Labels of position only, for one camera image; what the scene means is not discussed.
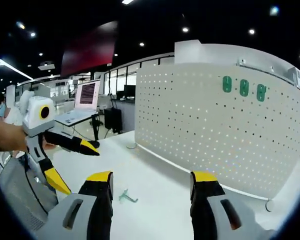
small green object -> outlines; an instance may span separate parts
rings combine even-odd
[[[249,82],[245,79],[240,81],[240,95],[242,97],[248,96],[249,93]]]
[[[266,91],[267,91],[266,86],[264,86],[263,84],[258,84],[258,86],[256,88],[256,99],[259,102],[263,102],[265,100]]]
[[[130,202],[136,203],[138,202],[138,198],[136,200],[132,199],[131,197],[128,196],[127,194],[128,189],[124,190],[124,192],[121,194],[121,196],[119,196],[119,201],[121,202],[121,200],[124,199],[128,199]]]
[[[225,93],[230,93],[232,89],[232,79],[229,76],[223,77],[223,84],[222,84],[223,91]]]

laptop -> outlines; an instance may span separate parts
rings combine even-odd
[[[55,116],[55,121],[72,127],[97,114],[100,80],[93,80],[77,86],[74,109]]]

pegboard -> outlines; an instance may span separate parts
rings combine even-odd
[[[223,79],[231,78],[231,92]],[[247,96],[241,80],[249,82]],[[264,101],[257,86],[266,86]],[[300,155],[300,91],[238,66],[185,63],[139,69],[135,141],[228,187],[273,198]]]

black ceiling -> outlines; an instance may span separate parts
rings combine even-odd
[[[173,52],[177,41],[199,39],[202,43],[265,51],[300,69],[299,1],[135,0],[129,5],[121,1],[0,1],[0,58],[33,78],[60,74],[64,47],[69,41],[99,25],[118,21],[118,57],[114,57],[112,67]],[[269,15],[273,5],[280,9],[278,16]],[[25,25],[25,30],[17,27],[17,21]],[[184,26],[189,27],[188,33],[182,32]],[[250,28],[255,29],[255,35],[248,34]],[[49,73],[39,70],[44,61],[53,61],[56,69]],[[101,66],[94,70],[105,69]],[[28,80],[2,66],[0,79],[0,89],[10,81],[16,84]]]

computer monitor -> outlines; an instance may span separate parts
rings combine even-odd
[[[124,96],[135,97],[136,96],[136,85],[124,85]]]
[[[100,80],[78,84],[74,108],[84,110],[96,110],[99,97]]]

